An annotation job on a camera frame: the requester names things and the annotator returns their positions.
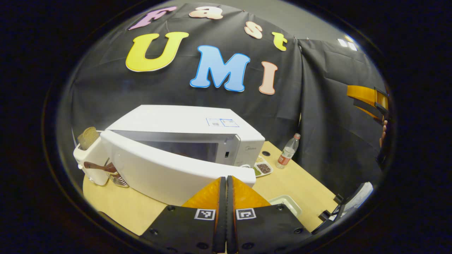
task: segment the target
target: foam letter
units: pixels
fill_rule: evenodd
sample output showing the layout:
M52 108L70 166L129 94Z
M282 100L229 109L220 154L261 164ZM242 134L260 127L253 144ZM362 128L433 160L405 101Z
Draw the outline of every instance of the foam letter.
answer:
M167 11L173 11L175 9L177 9L176 6L168 7L168 8L164 8L164 9L160 9L160 10L151 11L150 13L146 14L146 17L142 18L136 25L134 25L131 28L129 28L129 30L147 26L147 25L149 25L151 23L152 19L158 20L163 15L165 15Z
M223 16L222 9L213 6L198 7L196 10L190 12L188 15L192 18L209 18L209 19L221 19Z
M262 38L262 27L260 27L258 24L252 22L252 21L248 21L245 23L246 27L245 27L245 33L251 35L252 37L256 38L256 39L260 39Z
M273 81L275 79L275 72L278 67L271 62L262 62L264 67L264 79L262 80L262 85L259 87L259 92L263 94L272 95L275 93L275 88L273 88Z
M201 45L198 47L201 52L198 71L196 77L190 81L192 87L206 88L210 86L207 76L212 75L213 84L216 88L220 87L226 77L229 80L225 83L225 89L235 92L243 92L243 77L245 75L246 65L250 58L243 54L234 54L227 63L224 63L220 50L214 46Z
M176 56L180 42L183 38L188 37L188 33L171 32L167 33L166 43L163 53L154 59L145 57L146 51L152 40L157 39L158 33L144 34L133 39L133 46L129 51L126 59L126 66L131 71L155 71L170 64Z
M287 43L287 40L284 38L282 33L272 32L272 35L275 36L273 39L273 44L281 51L286 51L286 47L283 46L283 42Z

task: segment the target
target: orange object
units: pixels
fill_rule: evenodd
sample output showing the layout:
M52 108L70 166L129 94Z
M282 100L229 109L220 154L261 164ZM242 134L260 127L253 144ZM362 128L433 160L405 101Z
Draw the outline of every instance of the orange object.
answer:
M234 209L271 206L261 195L239 179L232 177L234 184Z
M388 98L383 95L382 93L378 92L375 89L371 89L365 86L359 86L359 85L349 85L347 86L347 96L361 100L372 107L375 107L375 102L383 106L385 109L388 109ZM367 110L357 107L360 110L366 112L373 118L378 118L372 113L368 112Z
M218 209L218 201L220 199L220 180L221 177L206 185L195 195L193 195L193 197L187 200L182 207Z
M278 158L278 162L281 165L287 165L287 163L289 163L289 161L290 161L290 158L286 158L283 155L280 155L279 158Z

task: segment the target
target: hand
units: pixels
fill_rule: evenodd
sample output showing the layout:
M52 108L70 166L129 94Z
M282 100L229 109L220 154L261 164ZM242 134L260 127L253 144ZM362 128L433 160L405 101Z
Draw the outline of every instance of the hand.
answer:
M383 140L384 140L385 137L386 137L386 124L388 124L388 121L387 121L387 120L385 120L385 121L383 122L383 133L381 134L381 138L380 138L380 147L383 145Z

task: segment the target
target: yellow letter u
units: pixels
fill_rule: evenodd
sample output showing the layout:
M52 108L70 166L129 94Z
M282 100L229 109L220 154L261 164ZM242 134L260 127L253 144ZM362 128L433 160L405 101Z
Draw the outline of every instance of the yellow letter u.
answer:
M133 39L133 46L129 51L126 59L126 66L131 71L155 71L170 64L176 56L180 42L183 38L188 37L188 33L171 32L167 33L166 43L163 53L154 59L145 57L146 51L152 40L159 37L158 33L144 34Z

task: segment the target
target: sticker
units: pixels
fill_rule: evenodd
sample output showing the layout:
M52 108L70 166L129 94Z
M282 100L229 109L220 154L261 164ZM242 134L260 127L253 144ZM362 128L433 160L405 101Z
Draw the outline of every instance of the sticker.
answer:
M256 39L261 39L262 38L262 27L259 26L258 24L252 22L252 21L248 21L245 23L246 27L245 27L245 33L249 34L250 36L256 38Z
M195 11L190 12L188 15L192 18L209 18L209 19L221 19L223 16L222 9L213 6L203 6L196 8Z
M207 124L214 127L223 127L224 125L219 118L206 118Z
M275 45L275 47L281 51L286 51L286 47L283 46L283 43L287 43L287 39L284 38L284 35L277 32L272 32L272 35L275 36L273 38L273 44Z
M210 72L216 88L219 88L229 76L229 80L224 85L226 90L235 92L243 92L245 90L243 78L246 65L251 60L248 56L236 53L224 63L220 50L217 47L201 45L198 47L198 51L201 53L201 59L199 60L196 76L190 81L190 86L209 87L208 75Z
M238 127L232 119L220 119L225 127Z
M259 92L268 95L275 94L273 83L275 80L275 71L278 70L278 67L267 61L263 61L262 66L264 67L264 78L262 80L262 85L259 87Z
M126 58L126 66L131 71L156 71L170 64L176 57L177 50L183 38L188 37L188 33L171 32L167 33L165 49L163 53L154 59L145 57L148 47L154 39L159 37L158 33L143 34L133 39L133 46Z
M256 218L254 208L236 209L235 210L237 220L248 220Z
M215 209L198 209L195 220L213 221L215 220Z
M151 20L158 20L163 15L165 15L167 11L173 11L175 9L177 9L176 6L169 7L169 8L164 8L164 9L160 9L160 10L151 11L150 13L146 14L146 16L144 18L142 18L136 25L134 25L131 28L129 28L129 30L133 30L135 28L140 28L140 27L147 26L147 25L149 25L151 23Z

